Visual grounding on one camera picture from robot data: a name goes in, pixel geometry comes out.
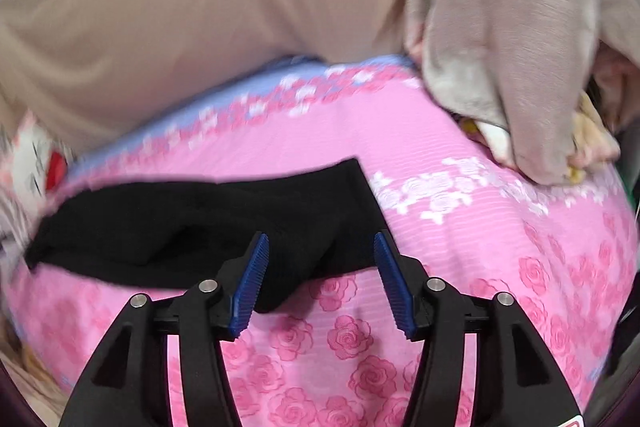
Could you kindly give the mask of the black pants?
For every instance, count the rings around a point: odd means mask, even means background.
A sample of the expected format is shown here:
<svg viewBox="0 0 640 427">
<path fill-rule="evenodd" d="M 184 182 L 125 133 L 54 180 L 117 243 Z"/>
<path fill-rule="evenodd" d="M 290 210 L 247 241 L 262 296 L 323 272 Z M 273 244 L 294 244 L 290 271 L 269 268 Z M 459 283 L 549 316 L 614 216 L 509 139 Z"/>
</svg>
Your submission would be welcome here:
<svg viewBox="0 0 640 427">
<path fill-rule="evenodd" d="M 278 179 L 85 190 L 40 221 L 25 261 L 116 285 L 188 289 L 264 233 L 269 263 L 256 310 L 269 313 L 309 281 L 373 267 L 374 236 L 386 227 L 352 158 Z"/>
</svg>

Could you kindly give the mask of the pink floral bed sheet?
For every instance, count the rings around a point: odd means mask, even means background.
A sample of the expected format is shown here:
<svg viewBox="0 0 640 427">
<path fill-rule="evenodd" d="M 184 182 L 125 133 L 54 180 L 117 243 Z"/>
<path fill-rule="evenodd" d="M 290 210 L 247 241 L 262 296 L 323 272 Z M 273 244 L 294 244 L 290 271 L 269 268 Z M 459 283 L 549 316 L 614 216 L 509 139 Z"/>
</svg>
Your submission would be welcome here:
<svg viewBox="0 0 640 427">
<path fill-rule="evenodd" d="M 497 167 L 399 58 L 307 62 L 204 94 L 82 158 L 68 183 L 269 178 L 349 157 L 400 251 L 464 293 L 514 295 L 586 405 L 637 270 L 620 177 L 542 188 Z M 420 347 L 370 270 L 304 285 L 222 352 L 244 425 L 396 426 Z"/>
</svg>

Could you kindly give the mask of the cartoon cat pillow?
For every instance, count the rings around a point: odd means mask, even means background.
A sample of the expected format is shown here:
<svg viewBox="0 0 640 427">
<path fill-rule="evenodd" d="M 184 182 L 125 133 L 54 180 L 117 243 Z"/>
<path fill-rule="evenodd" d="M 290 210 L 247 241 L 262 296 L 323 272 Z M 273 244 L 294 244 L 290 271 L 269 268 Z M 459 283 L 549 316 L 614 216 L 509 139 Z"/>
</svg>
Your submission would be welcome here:
<svg viewBox="0 0 640 427">
<path fill-rule="evenodd" d="M 27 112 L 1 155 L 1 246 L 21 251 L 46 208 L 49 194 L 65 178 L 73 159 L 33 113 Z"/>
</svg>

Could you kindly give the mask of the grey floral cloth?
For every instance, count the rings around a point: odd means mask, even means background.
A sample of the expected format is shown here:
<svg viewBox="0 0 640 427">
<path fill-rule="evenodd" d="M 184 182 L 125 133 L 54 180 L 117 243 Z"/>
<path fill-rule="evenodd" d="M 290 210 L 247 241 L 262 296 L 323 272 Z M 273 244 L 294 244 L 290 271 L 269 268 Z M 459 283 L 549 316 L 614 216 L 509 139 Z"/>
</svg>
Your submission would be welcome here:
<svg viewBox="0 0 640 427">
<path fill-rule="evenodd" d="M 639 116 L 639 0 L 406 0 L 428 92 L 544 185 L 620 157 Z"/>
</svg>

